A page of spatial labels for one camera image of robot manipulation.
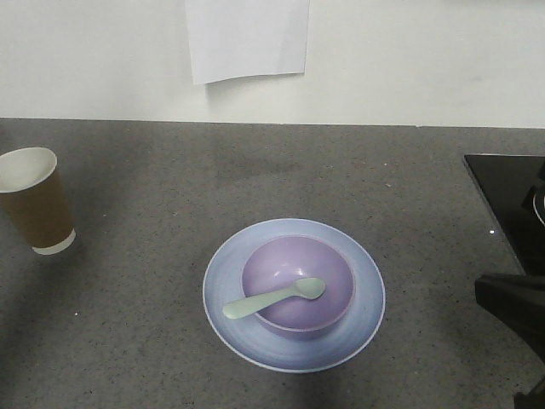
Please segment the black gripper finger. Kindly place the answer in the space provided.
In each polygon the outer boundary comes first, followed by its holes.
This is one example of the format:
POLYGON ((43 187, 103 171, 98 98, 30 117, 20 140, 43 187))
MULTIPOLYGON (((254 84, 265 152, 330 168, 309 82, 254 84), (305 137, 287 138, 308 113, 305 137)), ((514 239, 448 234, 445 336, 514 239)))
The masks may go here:
POLYGON ((544 278, 484 274, 474 282, 477 304, 513 330, 544 359, 544 278))

